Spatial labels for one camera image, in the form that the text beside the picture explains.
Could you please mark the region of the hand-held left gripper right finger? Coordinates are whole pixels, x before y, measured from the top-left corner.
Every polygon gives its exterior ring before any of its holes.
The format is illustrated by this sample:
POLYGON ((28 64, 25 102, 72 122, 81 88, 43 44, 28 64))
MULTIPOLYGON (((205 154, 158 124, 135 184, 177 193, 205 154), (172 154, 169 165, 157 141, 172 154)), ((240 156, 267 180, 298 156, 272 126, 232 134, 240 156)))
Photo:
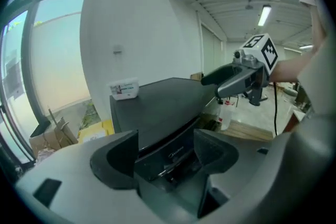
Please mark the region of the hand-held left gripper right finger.
POLYGON ((326 199, 326 117, 262 143, 195 130, 207 174, 208 218, 316 218, 326 199))

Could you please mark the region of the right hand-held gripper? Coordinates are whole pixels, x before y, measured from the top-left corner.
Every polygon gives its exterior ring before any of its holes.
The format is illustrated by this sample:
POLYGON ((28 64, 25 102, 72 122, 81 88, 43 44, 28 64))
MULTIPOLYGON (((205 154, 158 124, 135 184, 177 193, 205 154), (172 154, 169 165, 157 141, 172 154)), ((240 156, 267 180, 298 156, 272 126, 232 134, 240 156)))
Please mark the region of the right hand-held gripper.
POLYGON ((269 34, 254 35, 234 52, 234 64, 213 70, 201 79, 201 84, 219 85, 215 90, 217 98, 243 93, 250 104, 259 106, 262 90, 269 85, 277 61, 278 53, 269 34))

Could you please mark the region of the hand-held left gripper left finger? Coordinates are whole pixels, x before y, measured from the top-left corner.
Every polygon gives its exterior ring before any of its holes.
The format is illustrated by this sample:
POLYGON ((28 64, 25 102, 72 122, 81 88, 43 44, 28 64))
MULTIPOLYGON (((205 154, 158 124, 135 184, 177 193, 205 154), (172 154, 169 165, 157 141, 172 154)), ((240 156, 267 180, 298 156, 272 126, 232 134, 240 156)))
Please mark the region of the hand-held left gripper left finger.
POLYGON ((65 147, 15 189, 47 224, 191 224, 193 208, 134 172, 136 131, 65 147))

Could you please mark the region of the person's right forearm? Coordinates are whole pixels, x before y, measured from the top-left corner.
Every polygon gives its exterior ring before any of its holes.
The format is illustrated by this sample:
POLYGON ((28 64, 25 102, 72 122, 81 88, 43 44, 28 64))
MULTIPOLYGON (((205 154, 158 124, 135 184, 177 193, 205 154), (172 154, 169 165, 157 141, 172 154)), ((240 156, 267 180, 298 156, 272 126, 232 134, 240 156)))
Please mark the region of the person's right forearm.
POLYGON ((297 82, 299 73, 315 54, 315 52, 308 52, 297 58, 277 62, 270 75, 270 82, 297 82))

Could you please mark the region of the open brown cardboard box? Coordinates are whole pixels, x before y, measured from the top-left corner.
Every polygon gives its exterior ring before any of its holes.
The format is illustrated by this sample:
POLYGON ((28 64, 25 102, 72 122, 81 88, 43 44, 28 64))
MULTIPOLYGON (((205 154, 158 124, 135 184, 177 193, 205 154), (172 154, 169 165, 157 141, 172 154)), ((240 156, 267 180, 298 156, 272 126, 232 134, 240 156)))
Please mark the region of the open brown cardboard box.
POLYGON ((55 125, 55 137, 60 148, 77 144, 78 140, 75 138, 74 134, 69 128, 69 122, 66 122, 63 117, 61 117, 60 120, 57 121, 50 108, 48 108, 48 112, 52 119, 52 122, 55 125))

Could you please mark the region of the wooden slatted platform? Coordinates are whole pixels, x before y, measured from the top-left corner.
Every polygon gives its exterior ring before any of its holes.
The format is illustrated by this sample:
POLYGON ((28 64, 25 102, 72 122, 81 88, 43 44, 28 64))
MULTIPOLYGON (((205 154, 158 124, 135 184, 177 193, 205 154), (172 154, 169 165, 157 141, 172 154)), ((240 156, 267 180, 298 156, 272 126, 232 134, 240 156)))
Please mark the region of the wooden slatted platform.
POLYGON ((225 134, 255 141, 271 141, 273 134, 271 131, 261 129, 249 124, 232 120, 225 134))

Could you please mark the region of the pile of pink packets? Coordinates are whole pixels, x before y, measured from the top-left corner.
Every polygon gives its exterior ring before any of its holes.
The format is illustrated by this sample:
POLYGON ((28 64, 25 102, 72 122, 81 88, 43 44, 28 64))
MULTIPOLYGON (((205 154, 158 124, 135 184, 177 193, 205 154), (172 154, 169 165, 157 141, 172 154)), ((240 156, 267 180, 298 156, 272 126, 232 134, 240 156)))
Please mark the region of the pile of pink packets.
POLYGON ((36 165, 40 164, 42 161, 52 156, 56 151, 54 149, 44 148, 38 152, 36 157, 36 165))

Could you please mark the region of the large brown cardboard box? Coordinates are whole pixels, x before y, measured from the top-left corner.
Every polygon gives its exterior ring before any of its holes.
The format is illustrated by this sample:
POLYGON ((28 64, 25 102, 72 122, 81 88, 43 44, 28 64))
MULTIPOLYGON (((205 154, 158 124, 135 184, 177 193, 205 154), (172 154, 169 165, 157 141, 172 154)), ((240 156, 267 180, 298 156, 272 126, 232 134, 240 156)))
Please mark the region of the large brown cardboard box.
POLYGON ((39 136, 29 138, 29 143, 33 150, 35 158, 37 157, 38 152, 44 148, 54 149, 55 151, 62 149, 56 141, 55 128, 46 130, 43 134, 39 136))

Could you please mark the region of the black washing machine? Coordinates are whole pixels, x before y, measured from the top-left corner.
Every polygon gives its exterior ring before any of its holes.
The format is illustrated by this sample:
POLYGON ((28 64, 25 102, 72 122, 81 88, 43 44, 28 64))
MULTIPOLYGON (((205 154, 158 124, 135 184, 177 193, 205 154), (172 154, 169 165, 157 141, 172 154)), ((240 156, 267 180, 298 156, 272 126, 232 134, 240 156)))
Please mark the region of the black washing machine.
POLYGON ((136 161, 177 137, 193 135, 201 128, 201 115, 215 97, 215 85, 169 78, 139 88, 134 99, 110 98, 115 132, 137 131, 139 152, 136 161))

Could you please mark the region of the green shrub outside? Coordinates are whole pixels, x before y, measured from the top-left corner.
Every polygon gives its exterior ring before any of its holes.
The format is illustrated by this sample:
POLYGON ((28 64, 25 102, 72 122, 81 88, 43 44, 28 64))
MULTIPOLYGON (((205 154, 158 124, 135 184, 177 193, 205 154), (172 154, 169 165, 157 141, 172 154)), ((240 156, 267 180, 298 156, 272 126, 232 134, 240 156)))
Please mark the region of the green shrub outside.
POLYGON ((95 105, 92 101, 90 101, 86 106, 86 111, 82 118, 79 130, 81 131, 83 129, 86 129, 96 123, 99 123, 100 121, 101 118, 96 111, 95 105))

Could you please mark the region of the ceiling tube light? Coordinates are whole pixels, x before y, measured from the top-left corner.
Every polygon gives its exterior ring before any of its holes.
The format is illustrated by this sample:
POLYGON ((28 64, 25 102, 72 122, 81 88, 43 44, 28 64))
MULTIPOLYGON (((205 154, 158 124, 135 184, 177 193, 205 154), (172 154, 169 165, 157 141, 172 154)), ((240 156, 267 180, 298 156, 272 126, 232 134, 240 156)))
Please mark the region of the ceiling tube light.
POLYGON ((271 12, 271 6, 270 5, 264 5, 262 7, 262 11, 261 11, 261 15, 260 15, 260 18, 259 18, 259 21, 258 21, 258 26, 259 27, 262 27, 265 25, 266 23, 266 20, 271 12))

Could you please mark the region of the person's pink shirt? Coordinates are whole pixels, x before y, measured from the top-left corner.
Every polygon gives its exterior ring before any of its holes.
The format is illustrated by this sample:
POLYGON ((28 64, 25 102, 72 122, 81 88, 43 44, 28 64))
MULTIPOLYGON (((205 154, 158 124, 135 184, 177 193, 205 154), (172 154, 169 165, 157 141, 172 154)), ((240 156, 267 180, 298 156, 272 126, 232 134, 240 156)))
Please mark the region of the person's pink shirt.
POLYGON ((309 7, 313 48, 298 73, 311 109, 294 132, 336 147, 336 34, 324 0, 299 0, 309 7))

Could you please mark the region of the white lidded plastic box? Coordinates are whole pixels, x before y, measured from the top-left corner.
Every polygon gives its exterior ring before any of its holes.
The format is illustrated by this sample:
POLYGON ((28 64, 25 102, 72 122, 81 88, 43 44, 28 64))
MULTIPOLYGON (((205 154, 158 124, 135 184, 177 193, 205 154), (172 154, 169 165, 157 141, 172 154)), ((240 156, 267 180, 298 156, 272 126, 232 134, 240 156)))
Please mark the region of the white lidded plastic box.
POLYGON ((127 78, 112 81, 108 84, 108 89, 116 101, 134 99, 139 93, 139 80, 138 78, 127 78))

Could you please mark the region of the glass sliding door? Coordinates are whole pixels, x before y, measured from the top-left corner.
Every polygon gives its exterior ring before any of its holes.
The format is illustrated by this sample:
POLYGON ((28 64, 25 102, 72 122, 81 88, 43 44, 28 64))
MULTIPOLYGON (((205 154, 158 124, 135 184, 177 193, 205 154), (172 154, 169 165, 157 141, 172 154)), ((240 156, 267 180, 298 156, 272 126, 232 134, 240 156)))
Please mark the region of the glass sliding door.
POLYGON ((91 97, 80 53, 84 0, 5 0, 0 11, 0 149, 18 168, 35 162, 29 138, 61 117, 77 134, 91 97))

